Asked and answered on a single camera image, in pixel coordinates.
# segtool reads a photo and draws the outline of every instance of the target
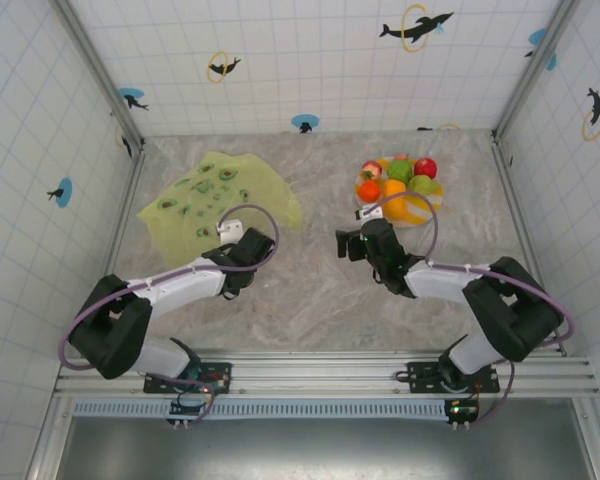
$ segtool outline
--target gray marble surface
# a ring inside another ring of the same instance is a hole
[[[155,138],[133,198],[116,273],[164,271],[148,230],[135,217],[208,150],[254,153],[290,185],[304,210],[301,233],[282,230],[278,255],[232,302],[210,298],[150,326],[193,348],[293,350],[443,349],[477,323],[467,307],[390,294],[366,262],[336,257],[336,229],[354,229],[352,183],[365,160],[397,153],[431,156],[445,187],[434,259],[489,263],[522,251],[483,131],[274,134]],[[400,229],[406,251],[423,254],[432,225]]]

